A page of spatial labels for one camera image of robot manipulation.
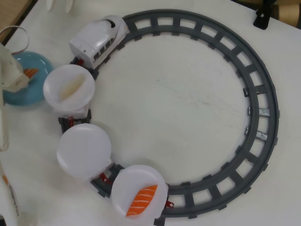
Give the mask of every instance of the toy train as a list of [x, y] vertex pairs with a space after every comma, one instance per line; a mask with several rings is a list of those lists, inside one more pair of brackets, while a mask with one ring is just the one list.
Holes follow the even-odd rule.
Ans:
[[88, 23], [69, 41], [72, 53], [95, 69], [128, 33], [125, 21], [115, 15]]

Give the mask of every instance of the beige food item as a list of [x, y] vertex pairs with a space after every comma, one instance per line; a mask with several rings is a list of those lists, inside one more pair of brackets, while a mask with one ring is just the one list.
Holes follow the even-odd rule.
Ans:
[[84, 74], [79, 74], [75, 79], [73, 79], [68, 85], [64, 86], [60, 91], [60, 99], [61, 101], [70, 97], [73, 93], [75, 93], [81, 85], [86, 80]]

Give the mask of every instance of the blue dish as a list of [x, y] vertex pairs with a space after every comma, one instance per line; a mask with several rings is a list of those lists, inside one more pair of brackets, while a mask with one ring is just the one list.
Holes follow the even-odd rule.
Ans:
[[5, 103], [14, 106], [27, 106], [43, 100], [44, 81], [53, 70], [51, 63], [40, 54], [27, 51], [14, 55], [14, 58], [22, 65], [23, 70], [37, 68], [39, 71], [28, 83], [28, 87], [16, 93], [3, 91]]

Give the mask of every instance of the track rail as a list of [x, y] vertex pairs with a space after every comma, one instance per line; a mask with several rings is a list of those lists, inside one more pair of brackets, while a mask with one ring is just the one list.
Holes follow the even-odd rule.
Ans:
[[[166, 17], [172, 18], [173, 24], [159, 25], [158, 19]], [[250, 116], [250, 124], [246, 128], [246, 138], [237, 148], [235, 157], [230, 162], [225, 163], [218, 173], [208, 175], [198, 182], [184, 182], [180, 185], [169, 185], [168, 195], [183, 195], [185, 199], [185, 206], [175, 206], [173, 209], [165, 208], [161, 217], [155, 220], [155, 224], [163, 225], [165, 218], [196, 218], [199, 214], [226, 208], [227, 203], [234, 200], [242, 193], [247, 193], [251, 189], [252, 183], [267, 168], [267, 162], [272, 154], [274, 146], [277, 144], [279, 123], [277, 96], [274, 84], [264, 63], [245, 40], [234, 33], [231, 29], [206, 16], [181, 10], [160, 9], [131, 14], [125, 16], [123, 19], [128, 25], [130, 33], [127, 34], [115, 50], [122, 49], [127, 42], [131, 40], [137, 41], [146, 34], [152, 34], [153, 36], [158, 36], [162, 32], [170, 32], [172, 35], [186, 34], [189, 35], [192, 40], [203, 40], [208, 43], [208, 47], [212, 49], [216, 48], [222, 52], [224, 54], [224, 59], [227, 62], [232, 62], [236, 67], [238, 79], [242, 79], [244, 81], [246, 87], [242, 94], [244, 93], [245, 97], [249, 99], [250, 106], [248, 110], [246, 109], [246, 112]], [[151, 26], [138, 29], [135, 23], [145, 19], [150, 20]], [[195, 27], [189, 28], [181, 26], [182, 19], [195, 22]], [[203, 26], [216, 30], [216, 35], [211, 37], [202, 32]], [[231, 40], [236, 46], [233, 49], [226, 47], [221, 43], [223, 37]], [[249, 66], [244, 66], [238, 58], [238, 54], [242, 52], [252, 62]], [[250, 76], [250, 73], [252, 72], [257, 72], [259, 74], [263, 83], [262, 85], [254, 86]], [[267, 95], [269, 109], [259, 108], [257, 95], [261, 94]], [[258, 131], [258, 124], [260, 117], [269, 118], [268, 134], [264, 134], [264, 136], [259, 136], [260, 131]], [[265, 143], [264, 148], [258, 157], [250, 152], [255, 139], [259, 139]], [[252, 163], [253, 167], [250, 172], [242, 178], [238, 174], [237, 168], [244, 160], [248, 160]], [[228, 177], [235, 183], [235, 187], [222, 195], [217, 184]], [[193, 194], [203, 190], [207, 190], [212, 199], [205, 203], [195, 203]]]

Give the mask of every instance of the white dish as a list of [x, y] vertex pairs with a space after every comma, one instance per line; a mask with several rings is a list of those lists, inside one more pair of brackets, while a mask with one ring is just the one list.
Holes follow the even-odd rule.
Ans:
[[[60, 100], [60, 91], [79, 74], [86, 80], [81, 87], [64, 101]], [[46, 101], [56, 110], [71, 112], [88, 104], [95, 92], [95, 81], [88, 70], [78, 65], [64, 65], [54, 69], [44, 82], [43, 92]]]
[[61, 137], [57, 159], [61, 167], [76, 178], [91, 179], [109, 167], [111, 160], [109, 136], [98, 126], [79, 124]]
[[158, 185], [155, 195], [149, 206], [143, 213], [130, 216], [127, 219], [138, 224], [145, 225], [146, 222], [153, 222], [161, 216], [167, 200], [167, 186], [161, 174], [150, 166], [133, 165], [122, 170], [116, 177], [111, 200], [117, 213], [126, 217], [137, 193], [148, 186]]

